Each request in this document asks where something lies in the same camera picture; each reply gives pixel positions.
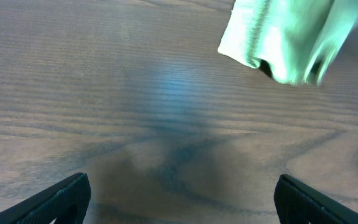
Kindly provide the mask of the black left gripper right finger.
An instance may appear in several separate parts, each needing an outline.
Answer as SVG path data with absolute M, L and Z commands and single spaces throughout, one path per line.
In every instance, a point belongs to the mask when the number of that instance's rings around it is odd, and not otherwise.
M 281 224 L 358 224 L 358 213 L 298 179 L 282 174 L 274 191 Z

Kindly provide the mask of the light green cloth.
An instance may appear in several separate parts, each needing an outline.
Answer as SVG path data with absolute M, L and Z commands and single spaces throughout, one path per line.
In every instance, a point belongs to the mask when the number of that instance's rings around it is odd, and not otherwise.
M 319 85 L 356 27 L 358 0 L 236 0 L 218 52 L 265 62 L 281 84 Z

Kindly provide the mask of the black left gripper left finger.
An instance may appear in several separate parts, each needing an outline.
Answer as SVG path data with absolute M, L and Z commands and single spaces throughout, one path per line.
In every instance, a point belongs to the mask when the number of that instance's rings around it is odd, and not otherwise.
M 85 173 L 75 173 L 0 212 L 0 224 L 82 224 L 91 198 Z

